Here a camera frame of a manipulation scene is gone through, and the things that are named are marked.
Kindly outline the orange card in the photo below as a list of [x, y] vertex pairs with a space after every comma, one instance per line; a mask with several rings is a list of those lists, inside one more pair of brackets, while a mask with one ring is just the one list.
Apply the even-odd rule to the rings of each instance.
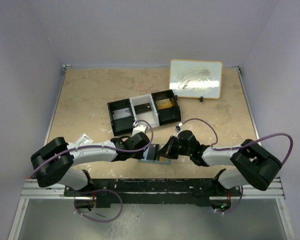
[[159, 157], [157, 158], [157, 162], [158, 162], [158, 163], [168, 164], [168, 163], [169, 163], [169, 159], [166, 158], [166, 157], [159, 156]]

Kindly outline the green card holder wallet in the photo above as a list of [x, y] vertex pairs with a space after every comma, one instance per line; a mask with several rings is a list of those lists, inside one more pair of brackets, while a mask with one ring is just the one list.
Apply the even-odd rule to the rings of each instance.
[[139, 159], [140, 163], [147, 164], [164, 164], [169, 165], [171, 160], [169, 158], [159, 156], [158, 151], [163, 147], [162, 144], [151, 144], [143, 153], [143, 158]]

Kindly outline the black white sorting tray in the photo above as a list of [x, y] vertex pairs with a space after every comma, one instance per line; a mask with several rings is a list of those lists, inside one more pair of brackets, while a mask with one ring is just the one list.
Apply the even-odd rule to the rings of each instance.
[[130, 134], [137, 120], [145, 120], [153, 128], [181, 121], [177, 100], [172, 90], [165, 90], [109, 102], [107, 107], [113, 135]]

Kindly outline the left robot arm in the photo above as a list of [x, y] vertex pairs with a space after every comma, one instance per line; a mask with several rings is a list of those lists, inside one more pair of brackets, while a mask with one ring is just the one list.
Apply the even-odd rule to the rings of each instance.
[[30, 178], [36, 179], [41, 188], [62, 184], [76, 190], [81, 196], [88, 196], [93, 191], [89, 173], [74, 169], [73, 166], [142, 159], [153, 138], [138, 132], [125, 140], [115, 137], [101, 143], [79, 144], [56, 137], [30, 157], [33, 167]]

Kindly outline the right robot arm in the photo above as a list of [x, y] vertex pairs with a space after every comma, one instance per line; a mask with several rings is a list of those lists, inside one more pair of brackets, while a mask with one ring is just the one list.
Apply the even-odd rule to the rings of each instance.
[[200, 144], [190, 130], [171, 136], [157, 155], [168, 159], [187, 156], [199, 167], [233, 166], [233, 169], [223, 170], [214, 178], [216, 181], [212, 183], [212, 190], [218, 196], [225, 195], [233, 187], [244, 185], [265, 191], [283, 166], [280, 160], [251, 139], [220, 150]]

